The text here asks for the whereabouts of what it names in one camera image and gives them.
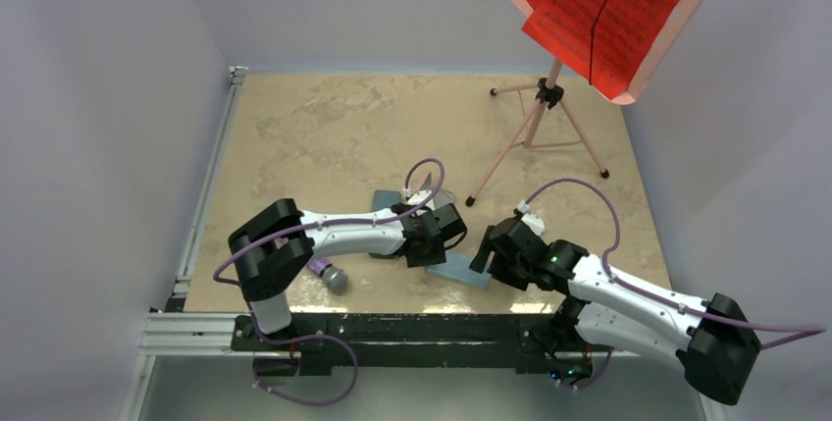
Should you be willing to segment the blue cleaning cloth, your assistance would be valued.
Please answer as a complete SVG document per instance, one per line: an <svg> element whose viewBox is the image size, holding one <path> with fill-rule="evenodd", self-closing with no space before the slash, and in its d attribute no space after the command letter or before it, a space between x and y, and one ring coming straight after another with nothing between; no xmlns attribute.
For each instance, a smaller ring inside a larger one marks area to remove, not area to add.
<svg viewBox="0 0 832 421"><path fill-rule="evenodd" d="M492 276L488 273L478 273L470 269L473 258L455 251L445 254L445 261L441 264L430 265L425 273L434 277L446 279L475 289L487 289Z"/></svg>

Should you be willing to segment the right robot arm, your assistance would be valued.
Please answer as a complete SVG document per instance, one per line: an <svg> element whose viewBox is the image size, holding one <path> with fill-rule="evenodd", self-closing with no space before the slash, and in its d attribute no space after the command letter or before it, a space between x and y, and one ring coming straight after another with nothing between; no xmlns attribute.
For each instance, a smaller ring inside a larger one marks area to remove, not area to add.
<svg viewBox="0 0 832 421"><path fill-rule="evenodd" d="M681 372L714 401L739 402L762 343L735 299L686 295L604 268L576 243L545 242L543 231L541 220L520 215L487 227L471 270L515 289L563 294L550 324L562 348L586 342L635 353Z"/></svg>

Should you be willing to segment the teal glasses case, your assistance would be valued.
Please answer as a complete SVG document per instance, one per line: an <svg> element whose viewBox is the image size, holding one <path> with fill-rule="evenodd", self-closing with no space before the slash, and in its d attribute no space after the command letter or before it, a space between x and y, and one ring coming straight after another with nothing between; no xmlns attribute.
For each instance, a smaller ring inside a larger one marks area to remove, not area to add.
<svg viewBox="0 0 832 421"><path fill-rule="evenodd" d="M370 210L375 212L388 209L400 202L401 192L399 190L376 189L371 198Z"/></svg>

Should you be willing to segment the pink glasses case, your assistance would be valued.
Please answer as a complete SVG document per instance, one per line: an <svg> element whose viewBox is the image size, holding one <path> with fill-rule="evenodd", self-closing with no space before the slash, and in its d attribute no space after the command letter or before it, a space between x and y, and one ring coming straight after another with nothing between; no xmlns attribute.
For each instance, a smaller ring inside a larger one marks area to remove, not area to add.
<svg viewBox="0 0 832 421"><path fill-rule="evenodd" d="M435 188L436 188L436 185L434 183L434 176L431 172L428 172L428 173L425 173L424 175L422 175L414 183L414 185L411 187L411 192L413 194L415 191L418 191L418 190L421 190L421 189L432 189L432 190L434 190ZM455 202L456 202L456 196L453 192L451 192L451 191L449 191L445 188L440 188L434 194L435 207L432 210L436 210L437 208L440 208L440 207L442 207L446 204L451 204L451 203L455 203Z"/></svg>

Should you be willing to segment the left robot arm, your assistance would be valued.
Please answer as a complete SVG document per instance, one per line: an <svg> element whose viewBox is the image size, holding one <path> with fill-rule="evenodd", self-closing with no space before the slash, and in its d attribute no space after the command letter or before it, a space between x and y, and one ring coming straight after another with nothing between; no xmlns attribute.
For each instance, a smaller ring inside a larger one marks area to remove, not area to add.
<svg viewBox="0 0 832 421"><path fill-rule="evenodd" d="M350 254L403 256L407 266L446 260L446 243L467 234L454 204L437 209L397 203L375 212L327 215L279 199L232 232L228 246L244 301L254 315L254 338L267 350L289 345L286 290L312 260Z"/></svg>

